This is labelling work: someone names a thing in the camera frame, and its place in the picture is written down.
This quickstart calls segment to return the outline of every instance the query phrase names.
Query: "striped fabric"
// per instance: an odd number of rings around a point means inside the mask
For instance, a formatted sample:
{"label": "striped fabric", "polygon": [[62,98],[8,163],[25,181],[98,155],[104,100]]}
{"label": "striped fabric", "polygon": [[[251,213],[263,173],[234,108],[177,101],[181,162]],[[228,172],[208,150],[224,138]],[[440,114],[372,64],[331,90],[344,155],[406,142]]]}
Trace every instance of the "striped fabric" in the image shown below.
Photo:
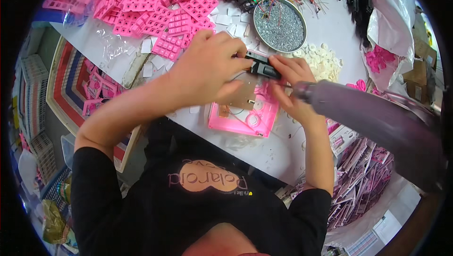
{"label": "striped fabric", "polygon": [[[66,42],[60,57],[53,88],[54,100],[79,127],[88,118],[82,116],[83,103],[87,99],[82,83],[89,80],[87,66],[83,62],[84,59],[85,57],[78,50],[69,42]],[[129,139],[130,134],[114,148],[113,155],[117,162],[123,159]]]}

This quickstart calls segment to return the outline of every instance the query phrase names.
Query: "white paper piece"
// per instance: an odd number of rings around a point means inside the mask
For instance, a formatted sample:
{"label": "white paper piece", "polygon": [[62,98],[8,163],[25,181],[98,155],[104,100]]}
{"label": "white paper piece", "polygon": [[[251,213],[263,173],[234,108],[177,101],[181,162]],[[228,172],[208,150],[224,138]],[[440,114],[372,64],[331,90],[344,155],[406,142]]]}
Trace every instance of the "white paper piece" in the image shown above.
{"label": "white paper piece", "polygon": [[228,26],[229,24],[233,23],[233,18],[228,15],[219,14],[217,15],[216,23]]}
{"label": "white paper piece", "polygon": [[154,66],[157,68],[157,69],[161,69],[162,66],[165,65],[166,63],[166,60],[162,57],[160,57],[159,55],[156,55],[154,56],[154,58],[151,60],[152,64],[154,64]]}
{"label": "white paper piece", "polygon": [[150,54],[151,53],[151,39],[146,38],[143,40],[142,43],[142,54]]}
{"label": "white paper piece", "polygon": [[189,108],[190,113],[199,113],[201,109],[201,106],[191,106]]}
{"label": "white paper piece", "polygon": [[258,49],[264,54],[267,54],[269,52],[269,47],[263,42],[260,42],[260,47]]}
{"label": "white paper piece", "polygon": [[236,31],[234,32],[234,36],[235,37],[239,37],[239,38],[242,38],[244,37],[244,32],[246,31],[246,26],[245,25],[241,25],[241,24],[238,24],[236,26]]}
{"label": "white paper piece", "polygon": [[168,62],[165,63],[165,69],[167,69],[167,71],[170,71],[170,69],[172,68],[174,62],[167,59]]}
{"label": "white paper piece", "polygon": [[241,15],[241,9],[239,7],[228,8],[228,16],[239,16]]}
{"label": "white paper piece", "polygon": [[249,34],[250,34],[250,25],[247,24],[246,31],[244,32],[244,36],[245,36],[245,37],[248,37]]}
{"label": "white paper piece", "polygon": [[153,46],[156,44],[157,39],[158,38],[156,36],[151,36],[151,42],[153,42]]}
{"label": "white paper piece", "polygon": [[231,37],[234,37],[234,32],[236,31],[236,24],[231,24],[230,26],[228,26],[228,28],[226,29]]}
{"label": "white paper piece", "polygon": [[255,38],[251,37],[246,37],[246,46],[247,49],[256,49],[256,47],[259,45],[259,41],[257,41]]}
{"label": "white paper piece", "polygon": [[143,77],[152,77],[153,69],[156,69],[152,63],[145,63],[143,65]]}
{"label": "white paper piece", "polygon": [[167,73],[167,69],[165,69],[165,68],[161,68],[159,70],[157,68],[153,68],[153,76],[147,77],[147,78],[145,78],[145,80],[146,80],[146,82],[153,81],[156,78],[159,78],[161,75],[166,74],[166,73]]}
{"label": "white paper piece", "polygon": [[219,14],[219,13],[220,13],[220,11],[218,10],[218,8],[217,8],[217,7],[214,7],[214,9],[211,11],[210,14],[211,14],[211,15],[216,15],[216,14]]}
{"label": "white paper piece", "polygon": [[127,50],[127,52],[126,52],[126,53],[127,53],[127,55],[131,55],[131,54],[132,54],[132,53],[134,52],[134,50],[135,50],[135,48],[134,48],[134,47],[132,47],[132,48],[128,49],[128,50]]}
{"label": "white paper piece", "polygon": [[212,23],[215,23],[215,22],[216,22],[217,15],[208,15],[207,17],[209,18],[209,20],[210,20]]}
{"label": "white paper piece", "polygon": [[250,23],[250,13],[242,13],[241,14],[241,22]]}

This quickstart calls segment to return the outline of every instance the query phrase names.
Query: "cardboard box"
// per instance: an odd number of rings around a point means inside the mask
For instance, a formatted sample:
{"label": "cardboard box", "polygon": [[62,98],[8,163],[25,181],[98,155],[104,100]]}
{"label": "cardboard box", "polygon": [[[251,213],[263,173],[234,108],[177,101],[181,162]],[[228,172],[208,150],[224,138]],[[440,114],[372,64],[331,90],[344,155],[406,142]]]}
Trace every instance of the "cardboard box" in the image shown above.
{"label": "cardboard box", "polygon": [[429,66],[436,70],[437,52],[417,36],[414,36],[414,50],[417,58],[423,58]]}
{"label": "cardboard box", "polygon": [[407,94],[423,105],[429,106],[429,94],[426,77],[426,61],[414,60],[414,69],[403,74]]}

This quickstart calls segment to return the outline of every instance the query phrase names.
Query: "white plastic bag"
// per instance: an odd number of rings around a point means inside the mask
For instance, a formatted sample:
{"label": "white plastic bag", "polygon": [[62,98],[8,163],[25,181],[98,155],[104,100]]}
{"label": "white plastic bag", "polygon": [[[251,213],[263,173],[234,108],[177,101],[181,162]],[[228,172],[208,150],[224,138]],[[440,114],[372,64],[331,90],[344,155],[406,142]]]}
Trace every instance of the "white plastic bag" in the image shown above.
{"label": "white plastic bag", "polygon": [[371,72],[364,61],[371,79],[379,91],[391,85],[398,74],[413,69],[414,39],[412,26],[415,22],[415,0],[372,0],[373,12],[368,23],[367,38],[372,49],[376,45],[399,56],[398,66],[381,73]]}
{"label": "white plastic bag", "polygon": [[348,247],[359,239],[365,232],[373,228],[390,207],[392,201],[409,182],[395,171],[392,172],[389,184],[381,198],[361,218],[348,224],[337,227],[326,235],[324,245],[334,247]]}

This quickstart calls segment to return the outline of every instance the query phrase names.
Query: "white plastic basket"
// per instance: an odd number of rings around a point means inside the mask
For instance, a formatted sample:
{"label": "white plastic basket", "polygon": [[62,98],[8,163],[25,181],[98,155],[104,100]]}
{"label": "white plastic basket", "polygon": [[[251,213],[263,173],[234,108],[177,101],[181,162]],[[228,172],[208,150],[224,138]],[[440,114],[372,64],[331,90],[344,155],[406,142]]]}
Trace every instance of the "white plastic basket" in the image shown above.
{"label": "white plastic basket", "polygon": [[29,143],[32,154],[38,161],[42,182],[46,185],[57,172],[55,164],[54,145],[44,132],[39,133]]}
{"label": "white plastic basket", "polygon": [[25,82],[25,93],[23,94],[25,108],[23,117],[20,119],[24,120],[26,138],[32,140],[45,129],[46,90],[49,73],[39,55],[30,55],[20,61]]}

